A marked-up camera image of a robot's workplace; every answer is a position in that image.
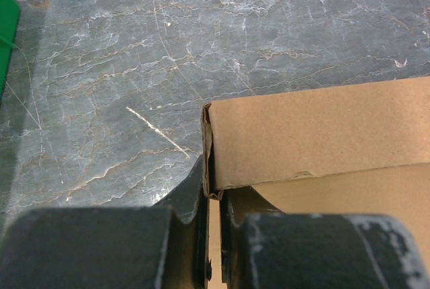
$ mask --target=torn cardboard edge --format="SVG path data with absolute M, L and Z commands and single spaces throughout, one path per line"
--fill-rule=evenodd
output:
M 430 77 L 214 101 L 202 112 L 205 195 L 430 163 Z

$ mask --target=green object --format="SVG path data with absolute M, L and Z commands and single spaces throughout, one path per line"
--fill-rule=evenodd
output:
M 12 49 L 15 48 L 16 27 L 19 18 L 19 6 L 14 0 L 0 0 L 0 101 L 6 80 L 7 68 Z

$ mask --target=cardboard box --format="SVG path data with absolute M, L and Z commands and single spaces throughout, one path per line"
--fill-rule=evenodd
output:
M 389 214 L 430 270 L 430 77 L 214 101 L 202 132 L 207 196 L 253 185 L 284 212 Z

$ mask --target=gray marble floor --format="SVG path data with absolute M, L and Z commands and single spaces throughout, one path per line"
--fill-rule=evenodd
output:
M 0 225 L 155 203 L 202 152 L 211 100 L 430 71 L 430 0 L 16 1 Z

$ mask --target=gray surface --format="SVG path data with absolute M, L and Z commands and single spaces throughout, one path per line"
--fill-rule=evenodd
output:
M 8 82 L 42 129 L 6 87 L 8 222 L 30 206 L 153 204 L 201 153 L 213 99 L 430 69 L 429 0 L 17 1 L 32 83 L 18 51 Z

